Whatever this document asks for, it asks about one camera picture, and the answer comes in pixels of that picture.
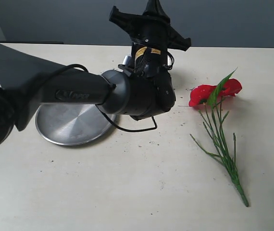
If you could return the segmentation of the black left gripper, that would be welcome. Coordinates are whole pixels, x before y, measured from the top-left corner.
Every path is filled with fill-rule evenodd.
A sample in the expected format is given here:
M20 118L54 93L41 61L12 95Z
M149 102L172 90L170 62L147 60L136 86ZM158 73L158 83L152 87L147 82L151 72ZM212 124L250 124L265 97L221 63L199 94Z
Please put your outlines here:
M123 13L113 6L109 21L130 36L133 60L127 67L144 78L153 78L172 69L173 64L168 64L169 49L187 51L191 46L190 38L182 37L172 28L159 0L148 0L141 15Z

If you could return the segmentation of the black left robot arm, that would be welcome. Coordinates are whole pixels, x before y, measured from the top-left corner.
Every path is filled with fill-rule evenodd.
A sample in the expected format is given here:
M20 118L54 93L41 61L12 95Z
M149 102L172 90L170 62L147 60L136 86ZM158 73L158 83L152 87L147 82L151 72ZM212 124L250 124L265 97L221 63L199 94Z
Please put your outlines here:
M143 14L113 7L109 20L131 38L131 54L118 70L100 75L80 64L62 65L0 44L0 144L13 128L26 128L43 104L93 104L104 116L154 118L176 101L169 50L187 51L191 39L172 26L158 0Z

